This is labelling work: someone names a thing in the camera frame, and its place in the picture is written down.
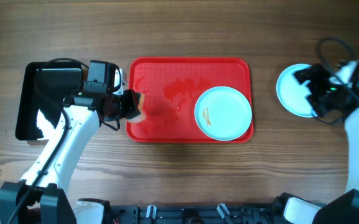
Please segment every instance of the wooden tabletop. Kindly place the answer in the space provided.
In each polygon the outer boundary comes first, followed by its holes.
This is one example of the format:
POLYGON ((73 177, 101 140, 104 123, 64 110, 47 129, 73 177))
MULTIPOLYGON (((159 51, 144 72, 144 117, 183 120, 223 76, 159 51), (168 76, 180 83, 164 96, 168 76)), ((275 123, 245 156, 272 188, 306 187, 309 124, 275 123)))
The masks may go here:
POLYGON ((140 144, 124 128, 102 126, 73 174, 70 202, 215 205, 269 202, 288 192, 327 203, 344 193, 343 126, 290 114, 276 80, 289 65, 318 62, 314 47, 322 37, 346 40, 359 55, 359 1, 7 2, 0 0, 0 186, 19 180, 43 148, 14 135, 28 63, 71 57, 128 71, 143 56, 207 56, 241 57, 250 66, 251 140, 140 144))

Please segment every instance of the food residue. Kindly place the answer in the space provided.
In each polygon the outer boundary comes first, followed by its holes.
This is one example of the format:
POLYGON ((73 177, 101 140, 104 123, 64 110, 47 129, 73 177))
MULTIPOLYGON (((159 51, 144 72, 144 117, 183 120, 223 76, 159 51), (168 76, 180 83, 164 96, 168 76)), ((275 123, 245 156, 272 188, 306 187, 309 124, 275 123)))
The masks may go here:
POLYGON ((208 108, 203 110, 203 117, 204 117, 204 120, 207 122, 207 126, 210 126, 211 125, 211 121, 210 121, 210 115, 208 113, 208 108))

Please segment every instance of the red tray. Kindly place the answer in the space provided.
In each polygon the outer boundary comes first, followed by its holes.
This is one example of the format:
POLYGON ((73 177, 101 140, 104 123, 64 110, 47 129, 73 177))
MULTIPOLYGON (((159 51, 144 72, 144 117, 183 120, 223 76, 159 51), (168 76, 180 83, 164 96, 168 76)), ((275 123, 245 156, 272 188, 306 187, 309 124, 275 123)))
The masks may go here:
MULTIPOLYGON (((249 68, 239 58, 143 57, 132 63, 128 84, 146 95, 146 120, 126 123, 137 142, 226 143, 206 136, 194 116, 199 96, 216 86, 240 91, 253 106, 249 68)), ((244 135, 229 142, 246 142, 253 133, 252 121, 244 135)))

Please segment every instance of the wood grain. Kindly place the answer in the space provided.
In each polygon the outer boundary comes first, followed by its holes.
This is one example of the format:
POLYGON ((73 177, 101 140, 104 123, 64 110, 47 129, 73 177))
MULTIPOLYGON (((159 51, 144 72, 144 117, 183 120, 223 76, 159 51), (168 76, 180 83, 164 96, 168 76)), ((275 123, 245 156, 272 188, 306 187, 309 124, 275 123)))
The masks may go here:
POLYGON ((277 99, 276 80, 289 65, 317 62, 322 37, 344 39, 359 54, 359 1, 32 2, 41 4, 0 4, 0 186, 18 180, 42 150, 14 137, 28 63, 71 57, 128 70, 142 56, 233 56, 251 67, 250 141, 139 144, 124 128, 102 126, 73 174, 70 202, 267 202, 282 192, 329 202, 343 193, 343 127, 291 115, 277 99))

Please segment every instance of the white plate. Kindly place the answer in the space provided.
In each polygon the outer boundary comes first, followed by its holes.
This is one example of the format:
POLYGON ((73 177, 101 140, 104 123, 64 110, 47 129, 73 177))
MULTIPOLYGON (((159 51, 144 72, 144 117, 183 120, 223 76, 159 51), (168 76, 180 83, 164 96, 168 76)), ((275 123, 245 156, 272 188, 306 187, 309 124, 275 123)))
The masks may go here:
POLYGON ((239 91, 218 86, 198 98, 194 115, 204 134, 215 140, 231 141, 247 131, 252 111, 248 100, 239 91))
POLYGON ((306 96, 310 94, 306 85, 310 81, 306 81, 300 85, 294 76, 294 72, 309 67, 310 65, 308 64, 291 65, 280 74, 276 84, 277 97, 285 109, 297 116, 305 118, 311 118, 311 112, 313 111, 306 99, 306 96))

